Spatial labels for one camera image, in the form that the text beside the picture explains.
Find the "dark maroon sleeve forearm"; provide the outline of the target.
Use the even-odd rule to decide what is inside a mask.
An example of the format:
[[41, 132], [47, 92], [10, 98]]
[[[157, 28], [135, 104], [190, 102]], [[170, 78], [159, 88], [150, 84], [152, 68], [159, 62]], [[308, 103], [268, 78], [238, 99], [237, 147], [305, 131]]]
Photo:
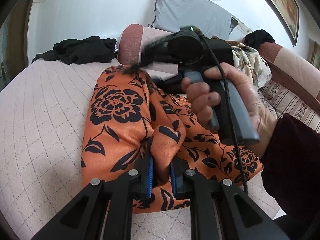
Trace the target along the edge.
[[264, 188], [285, 212], [278, 226], [289, 239], [319, 239], [319, 134], [285, 114], [261, 162]]

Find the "person right hand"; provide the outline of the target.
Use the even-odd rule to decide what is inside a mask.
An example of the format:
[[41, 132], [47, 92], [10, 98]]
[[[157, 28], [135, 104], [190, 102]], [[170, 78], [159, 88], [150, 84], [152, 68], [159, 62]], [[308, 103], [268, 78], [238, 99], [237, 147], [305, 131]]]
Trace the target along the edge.
[[[257, 90], [246, 74], [227, 63], [221, 63], [220, 66], [226, 77], [232, 81], [238, 90], [253, 127], [259, 134], [259, 143], [248, 148], [261, 158], [271, 140], [277, 119], [263, 105]], [[220, 103], [221, 96], [217, 92], [211, 92], [208, 84], [204, 82], [191, 83], [191, 80], [187, 77], [182, 80], [182, 89], [191, 103], [191, 111], [196, 114], [198, 123], [206, 130], [217, 133], [217, 130], [213, 129], [209, 122], [213, 117], [212, 107]]]

